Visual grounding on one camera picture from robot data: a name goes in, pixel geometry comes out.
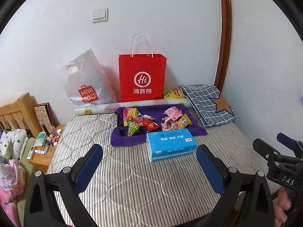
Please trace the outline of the right hand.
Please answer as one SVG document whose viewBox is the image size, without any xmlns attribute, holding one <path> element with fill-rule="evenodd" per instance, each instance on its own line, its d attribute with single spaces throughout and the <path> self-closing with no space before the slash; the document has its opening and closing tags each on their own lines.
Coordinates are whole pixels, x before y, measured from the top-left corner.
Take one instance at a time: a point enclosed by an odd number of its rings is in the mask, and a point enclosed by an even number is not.
<svg viewBox="0 0 303 227">
<path fill-rule="evenodd" d="M 278 192 L 278 200 L 276 203 L 273 203 L 274 214 L 275 214 L 275 226 L 280 227 L 286 222 L 288 216 L 286 211 L 291 207 L 291 202 L 288 199 L 287 191 L 285 187 L 281 187 Z"/>
</svg>

